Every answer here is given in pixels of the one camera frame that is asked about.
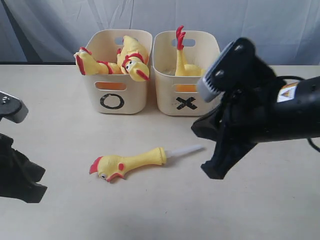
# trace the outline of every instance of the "black cable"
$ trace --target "black cable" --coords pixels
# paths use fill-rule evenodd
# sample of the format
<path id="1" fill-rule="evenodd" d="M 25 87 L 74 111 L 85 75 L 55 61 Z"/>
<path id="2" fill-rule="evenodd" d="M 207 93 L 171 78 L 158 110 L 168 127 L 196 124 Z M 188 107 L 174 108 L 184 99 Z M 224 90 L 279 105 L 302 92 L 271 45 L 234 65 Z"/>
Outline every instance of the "black cable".
<path id="1" fill-rule="evenodd" d="M 304 78 L 302 77 L 299 77 L 299 76 L 277 76 L 278 79 L 282 79 L 282 80 L 285 80 L 285 79 L 290 79 L 290 80 L 298 80 L 298 81 L 303 81 L 305 80 Z M 306 139 L 309 143 L 309 145 L 316 151 L 318 151 L 320 153 L 320 147 L 318 147 L 317 145 L 315 145 L 315 143 L 313 142 L 313 140 L 311 138 L 307 138 Z"/>

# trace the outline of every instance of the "warning label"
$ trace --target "warning label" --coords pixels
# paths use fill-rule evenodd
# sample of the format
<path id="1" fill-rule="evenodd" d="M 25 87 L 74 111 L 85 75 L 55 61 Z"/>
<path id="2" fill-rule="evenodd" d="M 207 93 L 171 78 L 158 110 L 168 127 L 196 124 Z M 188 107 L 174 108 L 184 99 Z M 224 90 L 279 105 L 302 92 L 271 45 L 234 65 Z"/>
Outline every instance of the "warning label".
<path id="1" fill-rule="evenodd" d="M 298 83 L 299 82 L 295 82 L 283 86 L 278 93 L 277 102 L 281 103 L 294 99 Z"/>

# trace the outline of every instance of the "bin handle hole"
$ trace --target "bin handle hole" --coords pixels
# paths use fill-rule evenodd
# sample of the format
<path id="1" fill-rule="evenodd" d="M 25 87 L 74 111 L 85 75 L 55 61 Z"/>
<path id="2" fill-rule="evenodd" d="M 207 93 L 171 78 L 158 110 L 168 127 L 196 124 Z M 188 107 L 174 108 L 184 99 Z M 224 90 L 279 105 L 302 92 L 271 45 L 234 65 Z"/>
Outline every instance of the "bin handle hole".
<path id="1" fill-rule="evenodd" d="M 123 45 L 124 45 L 124 38 L 123 38 L 122 36 L 116 37 L 116 38 L 114 39 L 114 42 L 115 42 L 115 44 L 117 44 L 117 45 L 123 46 Z"/>
<path id="2" fill-rule="evenodd" d="M 94 85 L 99 90 L 124 91 L 127 89 L 127 85 L 123 82 L 97 81 Z"/>
<path id="3" fill-rule="evenodd" d="M 197 93 L 196 84 L 175 84 L 174 90 L 176 93 Z"/>
<path id="4" fill-rule="evenodd" d="M 176 47 L 177 46 L 177 39 L 173 39 L 171 44 L 172 44 L 172 46 Z M 191 38 L 185 38 L 185 39 L 183 39 L 182 44 L 185 47 L 193 47 L 194 45 L 196 45 L 196 40 L 191 39 Z"/>

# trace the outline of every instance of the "white stick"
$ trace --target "white stick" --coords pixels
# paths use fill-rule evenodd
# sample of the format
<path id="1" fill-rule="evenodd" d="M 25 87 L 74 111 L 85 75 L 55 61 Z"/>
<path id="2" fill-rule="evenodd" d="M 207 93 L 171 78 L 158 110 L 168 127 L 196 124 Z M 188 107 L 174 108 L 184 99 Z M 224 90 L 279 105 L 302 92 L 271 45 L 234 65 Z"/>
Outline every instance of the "white stick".
<path id="1" fill-rule="evenodd" d="M 165 155 L 166 155 L 166 158 L 169 159 L 169 158 L 172 158 L 172 157 L 178 157 L 178 156 L 181 156 L 181 155 L 190 154 L 192 152 L 198 151 L 198 150 L 203 149 L 203 148 L 204 148 L 204 146 L 202 146 L 202 145 L 192 145 L 192 146 L 179 148 L 179 149 L 176 149 L 176 150 L 171 150 L 171 151 L 167 150 L 167 151 L 165 151 Z"/>

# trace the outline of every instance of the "chicken eye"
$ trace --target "chicken eye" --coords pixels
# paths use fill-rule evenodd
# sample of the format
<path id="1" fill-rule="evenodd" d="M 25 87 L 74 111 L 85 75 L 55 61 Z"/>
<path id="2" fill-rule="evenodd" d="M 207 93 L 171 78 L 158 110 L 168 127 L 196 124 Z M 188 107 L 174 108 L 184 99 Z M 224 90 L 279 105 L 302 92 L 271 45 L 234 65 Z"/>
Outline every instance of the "chicken eye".
<path id="1" fill-rule="evenodd" d="M 102 173 L 102 174 L 100 175 L 100 178 L 102 178 L 102 179 L 106 179 L 106 178 L 107 178 L 107 176 L 106 176 L 104 173 Z"/>

